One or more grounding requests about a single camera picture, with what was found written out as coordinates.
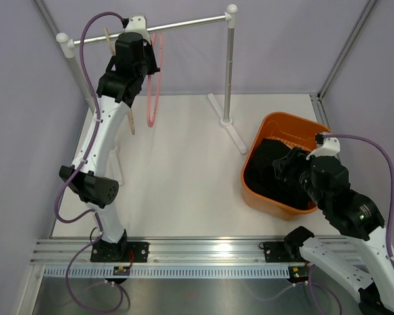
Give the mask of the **beige wooden hanger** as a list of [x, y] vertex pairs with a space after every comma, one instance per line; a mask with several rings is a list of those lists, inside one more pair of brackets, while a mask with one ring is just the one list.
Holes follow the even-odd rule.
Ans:
[[[104, 36], [105, 36], [106, 42], [108, 44], [108, 47], [110, 49], [110, 53], [113, 58], [116, 56], [116, 50], [110, 40], [108, 29], [106, 27], [104, 27]], [[114, 89], [116, 89], [118, 91], [118, 93], [120, 93], [122, 81], [120, 81], [120, 78], [117, 76], [116, 69], [114, 66], [115, 66], [115, 64], [111, 65], [111, 67], [112, 67], [111, 72], [115, 75], [114, 84], [116, 87], [114, 87]], [[133, 111], [130, 107], [127, 107], [127, 120], [129, 123], [129, 128], [130, 128], [131, 134], [135, 135], [135, 124], [134, 124]]]

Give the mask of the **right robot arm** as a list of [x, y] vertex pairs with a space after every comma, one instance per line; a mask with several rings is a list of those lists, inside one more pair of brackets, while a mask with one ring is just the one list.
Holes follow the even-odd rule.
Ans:
[[370, 198], [351, 189], [349, 171], [334, 156], [316, 157], [301, 148], [274, 160], [273, 168], [280, 182], [310, 197], [356, 249], [367, 271], [329, 252], [302, 226], [285, 236], [285, 255], [318, 266], [351, 294], [363, 314], [394, 314], [394, 259], [385, 243], [385, 221]]

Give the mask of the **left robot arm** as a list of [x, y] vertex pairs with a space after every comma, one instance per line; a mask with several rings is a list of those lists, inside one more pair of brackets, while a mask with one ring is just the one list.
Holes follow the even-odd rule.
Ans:
[[70, 190], [94, 214], [100, 230], [93, 244], [94, 263], [132, 262], [142, 249], [127, 241], [116, 209], [120, 184], [106, 177], [110, 152], [118, 129], [140, 93], [148, 75], [158, 72], [149, 40], [137, 32], [125, 32], [115, 42], [115, 55], [98, 81], [99, 109], [89, 126], [81, 152], [71, 166], [62, 166], [59, 175], [69, 182]]

